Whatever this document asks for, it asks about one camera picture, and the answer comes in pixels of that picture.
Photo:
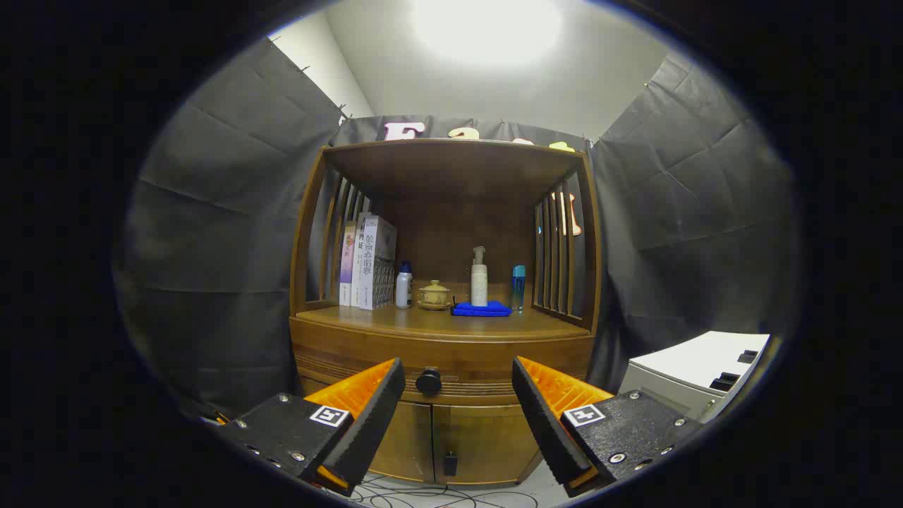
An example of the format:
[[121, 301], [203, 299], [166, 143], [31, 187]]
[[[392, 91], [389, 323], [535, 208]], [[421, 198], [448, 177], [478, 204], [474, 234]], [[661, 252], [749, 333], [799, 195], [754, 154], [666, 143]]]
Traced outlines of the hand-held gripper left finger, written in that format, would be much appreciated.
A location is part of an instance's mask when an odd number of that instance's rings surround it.
[[370, 470], [404, 386], [394, 357], [307, 396], [277, 393], [212, 431], [255, 465], [349, 496]]

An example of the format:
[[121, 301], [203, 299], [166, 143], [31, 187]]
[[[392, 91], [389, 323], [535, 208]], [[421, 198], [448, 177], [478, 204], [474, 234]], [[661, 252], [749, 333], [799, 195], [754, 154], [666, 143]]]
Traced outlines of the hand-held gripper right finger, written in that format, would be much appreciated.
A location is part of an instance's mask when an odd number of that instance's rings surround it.
[[703, 425], [642, 390], [612, 394], [517, 356], [511, 382], [546, 466], [569, 497], [635, 476]]

